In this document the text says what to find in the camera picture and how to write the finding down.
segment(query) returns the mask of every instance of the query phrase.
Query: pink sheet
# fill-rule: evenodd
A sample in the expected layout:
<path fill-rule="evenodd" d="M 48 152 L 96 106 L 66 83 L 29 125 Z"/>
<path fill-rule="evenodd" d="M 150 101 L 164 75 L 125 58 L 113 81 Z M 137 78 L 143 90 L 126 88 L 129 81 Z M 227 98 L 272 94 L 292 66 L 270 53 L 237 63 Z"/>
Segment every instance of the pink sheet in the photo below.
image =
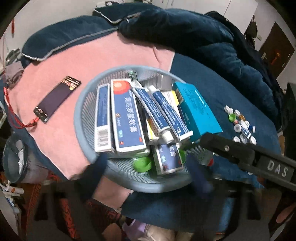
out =
<path fill-rule="evenodd" d="M 174 52 L 151 44 L 130 41 L 117 32 L 91 42 L 71 47 L 49 57 L 38 65 L 30 64 L 21 81 L 10 91 L 9 98 L 15 113 L 23 123 L 35 115 L 36 105 L 66 75 L 82 82 L 58 108 L 47 124 L 38 122 L 30 135 L 40 151 L 67 177 L 81 173 L 89 164 L 76 139 L 73 119 L 80 92 L 96 75 L 116 66 L 147 65 L 169 71 Z M 105 205 L 119 208 L 131 190 L 102 178 L 94 198 Z"/>

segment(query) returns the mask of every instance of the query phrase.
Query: red charging cable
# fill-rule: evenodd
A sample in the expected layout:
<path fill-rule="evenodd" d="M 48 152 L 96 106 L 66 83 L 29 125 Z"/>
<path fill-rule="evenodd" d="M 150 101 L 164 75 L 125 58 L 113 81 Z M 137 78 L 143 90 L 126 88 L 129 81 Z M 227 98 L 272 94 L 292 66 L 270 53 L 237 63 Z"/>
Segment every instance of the red charging cable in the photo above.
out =
<path fill-rule="evenodd" d="M 8 112 L 9 112 L 9 113 L 7 114 L 7 116 L 8 116 L 8 118 L 9 118 L 11 124 L 13 125 L 13 127 L 17 128 L 17 129 L 23 129 L 23 128 L 29 128 L 29 127 L 33 127 L 33 126 L 37 125 L 37 121 L 39 120 L 39 117 L 36 117 L 35 119 L 32 119 L 32 120 L 29 122 L 29 124 L 27 124 L 27 125 L 25 125 L 25 124 L 22 123 L 19 119 L 16 118 L 15 113 L 14 113 L 14 111 L 13 111 L 13 109 L 12 109 L 11 104 L 10 104 L 10 100 L 9 100 L 9 97 L 8 97 L 7 88 L 4 87 L 3 90 L 4 90 L 4 95 L 5 95 L 5 96 L 4 96 L 4 99 L 5 99 L 5 102 L 6 102 L 7 106 L 8 106 Z M 12 120 L 12 116 L 13 116 L 15 122 L 16 122 L 19 126 L 16 126 L 16 125 L 14 124 L 14 121 Z"/>

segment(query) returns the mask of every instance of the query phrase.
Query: smartphone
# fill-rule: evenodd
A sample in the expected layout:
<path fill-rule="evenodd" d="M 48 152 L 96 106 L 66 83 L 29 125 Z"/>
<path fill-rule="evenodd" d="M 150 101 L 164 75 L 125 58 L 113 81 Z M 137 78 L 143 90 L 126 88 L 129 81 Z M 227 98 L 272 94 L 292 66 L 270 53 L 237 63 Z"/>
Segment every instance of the smartphone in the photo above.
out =
<path fill-rule="evenodd" d="M 70 76 L 66 76 L 44 99 L 35 107 L 34 113 L 46 123 L 67 97 L 81 84 Z"/>

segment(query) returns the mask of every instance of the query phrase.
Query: blue and white box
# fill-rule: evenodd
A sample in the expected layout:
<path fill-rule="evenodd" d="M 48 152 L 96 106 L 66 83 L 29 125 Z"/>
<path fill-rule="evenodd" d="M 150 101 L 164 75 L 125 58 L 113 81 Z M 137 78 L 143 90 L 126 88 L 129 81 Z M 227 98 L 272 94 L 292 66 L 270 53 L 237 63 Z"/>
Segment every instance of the blue and white box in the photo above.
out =
<path fill-rule="evenodd" d="M 178 143 L 154 145 L 153 157 L 158 175 L 183 169 Z"/>
<path fill-rule="evenodd" d="M 110 84 L 100 85 L 96 96 L 94 127 L 95 152 L 114 152 L 112 144 L 112 125 L 110 123 Z"/>
<path fill-rule="evenodd" d="M 116 151 L 145 150 L 145 138 L 130 79 L 111 80 L 111 106 Z"/>
<path fill-rule="evenodd" d="M 206 132 L 212 134 L 222 132 L 216 117 L 194 85 L 175 82 L 173 90 L 179 101 L 181 116 L 188 129 L 193 131 L 191 142 L 199 141 Z"/>

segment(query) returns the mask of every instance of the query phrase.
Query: mesh basket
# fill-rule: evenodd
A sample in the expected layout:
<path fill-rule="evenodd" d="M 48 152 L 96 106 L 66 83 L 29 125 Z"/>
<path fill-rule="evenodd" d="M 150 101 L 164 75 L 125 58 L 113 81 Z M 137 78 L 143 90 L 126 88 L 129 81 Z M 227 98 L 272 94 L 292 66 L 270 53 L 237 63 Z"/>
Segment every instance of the mesh basket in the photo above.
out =
<path fill-rule="evenodd" d="M 81 149 L 89 162 L 93 163 L 98 154 L 94 151 L 94 123 L 97 87 L 110 83 L 111 79 L 129 78 L 128 71 L 135 71 L 139 81 L 145 81 L 158 75 L 171 77 L 172 82 L 180 81 L 180 78 L 160 69 L 147 66 L 121 66 L 107 70 L 93 80 L 81 92 L 75 106 L 74 125 L 75 132 Z M 185 152 L 195 155 L 200 163 L 208 163 L 213 153 L 196 146 Z M 186 168 L 176 173 L 157 176 L 156 170 L 152 168 L 146 173 L 139 173 L 133 169 L 133 159 L 109 159 L 105 175 L 117 184 L 140 192 L 166 192 L 184 187 L 191 182 L 189 172 Z"/>

